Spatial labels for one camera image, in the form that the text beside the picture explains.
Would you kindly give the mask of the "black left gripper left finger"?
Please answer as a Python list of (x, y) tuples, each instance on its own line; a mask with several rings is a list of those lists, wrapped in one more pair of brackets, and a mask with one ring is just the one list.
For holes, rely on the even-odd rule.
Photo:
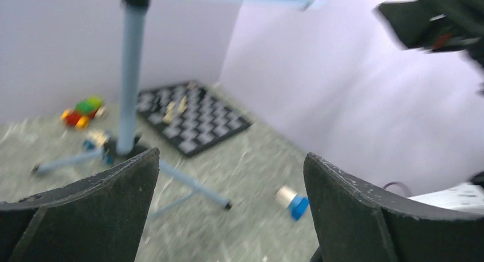
[(1, 203), (1, 260), (134, 261), (158, 173), (152, 148), (64, 187)]

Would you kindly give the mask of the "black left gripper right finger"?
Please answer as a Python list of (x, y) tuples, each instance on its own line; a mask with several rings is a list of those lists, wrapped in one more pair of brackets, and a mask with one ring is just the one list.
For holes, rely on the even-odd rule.
[(482, 261), (483, 216), (420, 203), (309, 153), (313, 261)]

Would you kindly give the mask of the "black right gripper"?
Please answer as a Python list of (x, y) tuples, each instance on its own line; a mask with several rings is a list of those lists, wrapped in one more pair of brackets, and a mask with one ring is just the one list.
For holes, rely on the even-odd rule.
[(483, 0), (413, 0), (376, 7), (406, 49), (466, 51), (483, 66)]

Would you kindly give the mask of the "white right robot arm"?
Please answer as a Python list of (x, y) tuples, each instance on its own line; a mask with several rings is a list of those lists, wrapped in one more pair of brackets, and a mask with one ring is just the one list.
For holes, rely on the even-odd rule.
[[(386, 1), (376, 11), (407, 50), (465, 51), (483, 66), (483, 0)], [(446, 190), (412, 196), (411, 200), (483, 214), (483, 173)]]

